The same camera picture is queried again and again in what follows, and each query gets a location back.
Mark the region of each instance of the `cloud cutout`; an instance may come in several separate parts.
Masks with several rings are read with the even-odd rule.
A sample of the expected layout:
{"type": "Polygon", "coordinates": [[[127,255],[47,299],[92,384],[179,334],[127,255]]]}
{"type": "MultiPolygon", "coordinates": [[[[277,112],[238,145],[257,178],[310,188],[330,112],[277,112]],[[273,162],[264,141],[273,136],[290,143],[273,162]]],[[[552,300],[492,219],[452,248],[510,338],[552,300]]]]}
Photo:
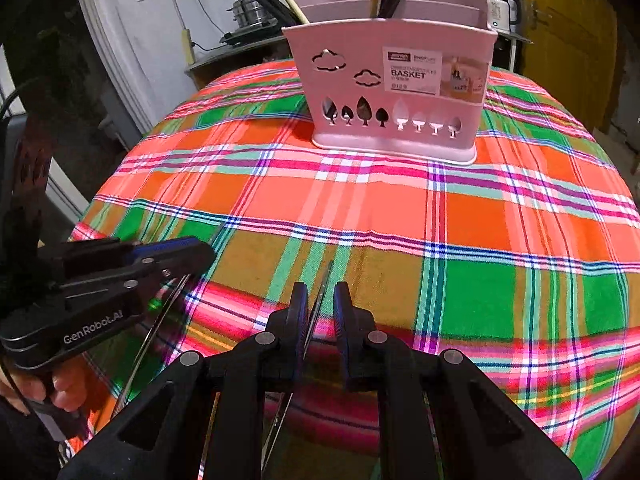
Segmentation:
{"type": "Polygon", "coordinates": [[[371,70],[360,70],[353,78],[356,84],[361,86],[377,86],[380,84],[380,76],[371,70]]]}
{"type": "Polygon", "coordinates": [[[311,61],[318,70],[327,70],[328,72],[336,72],[347,66],[340,54],[336,54],[327,48],[320,54],[313,56],[311,61]]]}

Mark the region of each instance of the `electric kettle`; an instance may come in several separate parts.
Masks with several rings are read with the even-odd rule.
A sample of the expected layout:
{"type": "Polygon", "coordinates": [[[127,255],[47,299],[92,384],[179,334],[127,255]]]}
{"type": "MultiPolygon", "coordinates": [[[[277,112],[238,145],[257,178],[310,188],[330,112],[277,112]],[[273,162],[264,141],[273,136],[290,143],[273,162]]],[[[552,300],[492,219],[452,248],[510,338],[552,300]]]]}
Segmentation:
{"type": "Polygon", "coordinates": [[[517,25],[522,19],[522,4],[520,0],[513,0],[516,4],[516,17],[511,19],[509,7],[511,0],[489,0],[489,23],[493,28],[511,31],[511,25],[517,25]]]}

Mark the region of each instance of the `tree cutout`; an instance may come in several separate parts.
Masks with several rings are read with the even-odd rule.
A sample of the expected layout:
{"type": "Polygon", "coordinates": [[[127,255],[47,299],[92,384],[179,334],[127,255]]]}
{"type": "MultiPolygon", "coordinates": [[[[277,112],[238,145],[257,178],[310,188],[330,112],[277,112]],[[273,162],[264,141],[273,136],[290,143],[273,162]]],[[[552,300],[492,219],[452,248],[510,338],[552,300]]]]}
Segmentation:
{"type": "Polygon", "coordinates": [[[324,101],[322,101],[322,113],[327,119],[329,119],[331,124],[335,124],[335,118],[338,116],[338,109],[335,107],[334,102],[328,97],[325,97],[324,101]]]}
{"type": "Polygon", "coordinates": [[[351,110],[351,108],[349,108],[348,106],[343,106],[340,115],[345,121],[347,121],[347,126],[349,126],[351,124],[351,120],[353,119],[353,110],[351,110]]]}
{"type": "Polygon", "coordinates": [[[389,114],[384,108],[378,108],[378,111],[376,112],[376,120],[380,121],[380,127],[385,127],[385,123],[389,120],[389,114]]]}
{"type": "Polygon", "coordinates": [[[358,113],[358,117],[362,120],[363,126],[369,126],[369,121],[372,118],[371,107],[369,106],[369,102],[361,97],[358,100],[358,107],[356,109],[358,113]]]}
{"type": "Polygon", "coordinates": [[[450,138],[451,139],[455,139],[456,138],[456,134],[462,129],[462,122],[460,121],[459,117],[454,117],[450,122],[449,122],[449,133],[450,133],[450,138]]]}

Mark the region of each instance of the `plaid tablecloth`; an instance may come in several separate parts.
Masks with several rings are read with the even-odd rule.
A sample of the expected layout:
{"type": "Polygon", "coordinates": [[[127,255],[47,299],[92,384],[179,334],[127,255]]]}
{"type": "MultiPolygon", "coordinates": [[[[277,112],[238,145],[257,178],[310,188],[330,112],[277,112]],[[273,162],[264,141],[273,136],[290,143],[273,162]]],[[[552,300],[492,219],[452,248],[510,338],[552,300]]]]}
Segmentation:
{"type": "MultiPolygon", "coordinates": [[[[506,72],[492,72],[468,168],[324,151],[312,130],[292,61],[233,72],[159,123],[91,202],[77,239],[208,240],[225,226],[136,387],[180,352],[259,332],[295,281],[313,298],[333,259],[329,290],[346,280],[354,304],[415,349],[462,349],[593,476],[635,419],[640,386],[640,218],[600,146],[506,72]]],[[[333,337],[331,299],[316,339],[333,337]]],[[[92,351],[93,429],[139,344],[128,333],[92,351]]],[[[316,386],[292,408],[300,431],[375,453],[375,399],[336,402],[333,379],[316,386]]]]}

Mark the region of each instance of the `screw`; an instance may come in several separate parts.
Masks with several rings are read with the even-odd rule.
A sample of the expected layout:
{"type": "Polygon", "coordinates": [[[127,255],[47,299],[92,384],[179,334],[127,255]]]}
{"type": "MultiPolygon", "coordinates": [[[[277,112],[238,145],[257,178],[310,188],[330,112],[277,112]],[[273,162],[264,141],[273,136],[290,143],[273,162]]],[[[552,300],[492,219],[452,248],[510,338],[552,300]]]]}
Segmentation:
{"type": "Polygon", "coordinates": [[[444,360],[452,365],[459,365],[462,362],[462,354],[457,350],[447,350],[444,352],[444,360]]]}
{"type": "Polygon", "coordinates": [[[255,335],[255,342],[258,345],[270,345],[276,341],[276,336],[274,336],[271,332],[260,332],[255,335]]]}
{"type": "Polygon", "coordinates": [[[200,360],[200,355],[193,350],[189,350],[180,356],[180,364],[184,366],[191,366],[196,364],[200,360]]]}
{"type": "Polygon", "coordinates": [[[383,343],[387,340],[387,336],[382,330],[373,330],[367,334],[367,339],[372,343],[383,343]]]}

